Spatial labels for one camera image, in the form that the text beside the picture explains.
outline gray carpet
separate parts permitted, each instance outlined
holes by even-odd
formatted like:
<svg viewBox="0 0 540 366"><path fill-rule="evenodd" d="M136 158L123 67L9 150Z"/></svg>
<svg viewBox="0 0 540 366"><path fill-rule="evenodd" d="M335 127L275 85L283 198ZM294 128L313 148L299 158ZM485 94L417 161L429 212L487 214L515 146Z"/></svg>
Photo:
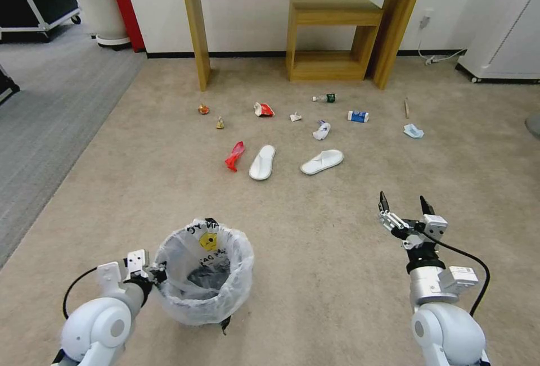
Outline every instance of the gray carpet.
<svg viewBox="0 0 540 366"><path fill-rule="evenodd" d="M70 23L49 44L0 45L21 87L0 106L0 267L146 60L100 48L86 31Z"/></svg>

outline floor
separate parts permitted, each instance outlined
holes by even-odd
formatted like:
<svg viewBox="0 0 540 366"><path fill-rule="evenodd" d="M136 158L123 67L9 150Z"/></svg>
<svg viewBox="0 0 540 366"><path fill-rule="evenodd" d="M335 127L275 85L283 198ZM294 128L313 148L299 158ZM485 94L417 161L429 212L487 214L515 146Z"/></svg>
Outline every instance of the floor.
<svg viewBox="0 0 540 366"><path fill-rule="evenodd" d="M244 231L255 251L251 296L228 335L178 324L154 297L118 365L423 364L409 329L406 255L377 221L380 190L409 218L426 196L450 223L445 241L490 266L476 318L492 363L537 364L540 143L523 121L539 107L538 86L471 84L452 64L415 57L398 59L384 92L369 81L289 83L279 58L212 63L217 72L200 93L192 60L145 62L1 270L5 364L53 359L62 297L80 273L139 248L153 255L171 231L208 216ZM311 102L327 92L335 104ZM276 116L257 118L255 101ZM209 115L197 113L201 102ZM346 121L350 109L369 111L369 122ZM291 123L295 111L303 119ZM312 137L319 119L332 125L324 141ZM423 139L403 134L410 122ZM238 141L246 152L233 173L223 160ZM266 143L277 149L273 174L255 182L248 168ZM300 172L330 148L344 152L342 164ZM467 258L440 255L483 276ZM98 294L94 278L84 279L69 310Z"/></svg>
<svg viewBox="0 0 540 366"><path fill-rule="evenodd" d="M84 21L48 44L0 45L22 89L0 106L0 268L146 60L98 47Z"/></svg>

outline white plastic bag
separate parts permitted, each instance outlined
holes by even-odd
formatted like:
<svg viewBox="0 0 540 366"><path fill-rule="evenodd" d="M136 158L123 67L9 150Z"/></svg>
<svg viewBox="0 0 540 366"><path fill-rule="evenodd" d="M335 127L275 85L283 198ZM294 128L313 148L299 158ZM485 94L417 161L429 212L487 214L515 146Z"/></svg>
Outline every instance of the white plastic bag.
<svg viewBox="0 0 540 366"><path fill-rule="evenodd" d="M217 324L248 298L254 255L246 235L213 219L195 219L161 244L154 265L165 263L158 286L163 309L182 324Z"/></svg>

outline beige carpet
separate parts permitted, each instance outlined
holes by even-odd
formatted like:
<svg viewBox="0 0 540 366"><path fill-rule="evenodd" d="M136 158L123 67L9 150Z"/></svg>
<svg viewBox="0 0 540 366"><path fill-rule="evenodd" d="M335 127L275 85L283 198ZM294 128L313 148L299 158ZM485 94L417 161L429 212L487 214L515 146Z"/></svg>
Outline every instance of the beige carpet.
<svg viewBox="0 0 540 366"><path fill-rule="evenodd" d="M138 248L153 256L172 230L212 216L246 232L255 250L253 290L228 335L179 325L150 300L119 365L421 365L407 259L377 222L380 190L409 218L425 195L450 223L446 242L491 267L477 319L493 364L537 364L540 143L523 121L539 108L538 86L471 84L452 64L415 57L398 59L384 92L369 81L289 83L280 59L213 65L201 94L192 60L146 62L0 272L2 364L50 363L62 297L78 274ZM326 92L335 104L310 101ZM208 116L197 113L201 101ZM276 117L257 118L255 101ZM349 109L369 111L369 123L346 121ZM295 111L304 118L291 123ZM321 142L312 137L318 119L332 125ZM403 134L409 122L424 139ZM223 160L237 141L247 150L232 173ZM277 148L274 170L258 183L247 172L266 143ZM341 165L300 172L329 148L344 152ZM82 281L70 310L98 292L93 277Z"/></svg>

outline plant pot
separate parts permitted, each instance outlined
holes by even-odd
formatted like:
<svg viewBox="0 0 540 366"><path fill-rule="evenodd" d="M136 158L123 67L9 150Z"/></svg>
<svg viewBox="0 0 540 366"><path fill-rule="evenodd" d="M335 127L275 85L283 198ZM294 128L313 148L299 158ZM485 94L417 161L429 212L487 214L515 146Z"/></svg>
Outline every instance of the plant pot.
<svg viewBox="0 0 540 366"><path fill-rule="evenodd" d="M116 0L78 0L88 24L101 45L129 43L122 15Z"/></svg>

